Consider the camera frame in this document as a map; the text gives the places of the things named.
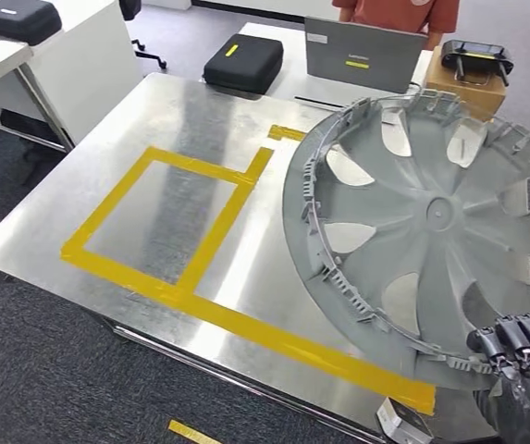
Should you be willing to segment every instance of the black zipper case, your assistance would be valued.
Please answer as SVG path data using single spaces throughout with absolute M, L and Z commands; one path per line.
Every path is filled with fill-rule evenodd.
M 59 12 L 42 0 L 0 0 L 0 36 L 34 46 L 61 29 Z
M 235 34 L 205 67 L 207 83 L 248 93 L 265 94 L 283 64 L 283 44 Z

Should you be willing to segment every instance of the laptop lid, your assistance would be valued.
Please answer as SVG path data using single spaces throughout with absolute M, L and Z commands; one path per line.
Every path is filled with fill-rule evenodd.
M 426 42 L 423 34 L 306 18 L 308 74 L 405 93 Z

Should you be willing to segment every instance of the office chair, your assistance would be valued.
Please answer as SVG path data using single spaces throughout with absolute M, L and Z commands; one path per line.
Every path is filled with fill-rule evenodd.
M 141 10 L 141 0 L 118 0 L 121 6 L 121 12 L 123 13 L 123 18 L 125 21 L 131 21 L 135 18 L 136 15 Z M 131 41 L 131 44 L 137 45 L 139 51 L 135 51 L 135 55 L 140 58 L 150 58 L 156 60 L 161 69 L 166 69 L 165 60 L 161 60 L 158 55 L 149 54 L 145 52 L 145 45 L 140 43 L 138 39 Z

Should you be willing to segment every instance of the chair leg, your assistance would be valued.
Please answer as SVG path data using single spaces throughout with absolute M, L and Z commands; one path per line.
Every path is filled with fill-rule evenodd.
M 161 60 L 158 55 L 142 53 L 140 51 L 135 51 L 135 55 L 140 58 L 150 58 L 152 60 L 157 60 L 158 65 L 159 65 L 161 69 L 166 69 L 168 66 L 165 60 Z
M 137 49 L 140 51 L 145 51 L 145 45 L 143 43 L 140 43 L 139 39 L 134 39 L 131 41 L 131 44 L 136 44 Z

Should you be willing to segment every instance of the yellow label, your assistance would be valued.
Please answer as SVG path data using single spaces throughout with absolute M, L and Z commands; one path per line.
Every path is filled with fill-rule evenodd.
M 229 48 L 229 51 L 227 51 L 227 52 L 226 53 L 226 57 L 232 56 L 232 54 L 235 53 L 235 51 L 236 51 L 237 49 L 238 49 L 238 45 L 237 45 L 237 44 L 235 44 L 235 45 L 232 46 L 231 48 Z
M 478 53 L 463 53 L 464 56 L 476 57 L 476 58 L 488 58 L 488 60 L 494 60 L 492 55 L 478 54 Z
M 369 69 L 369 65 L 367 63 L 352 62 L 351 60 L 347 60 L 345 62 L 345 65 L 353 68 Z

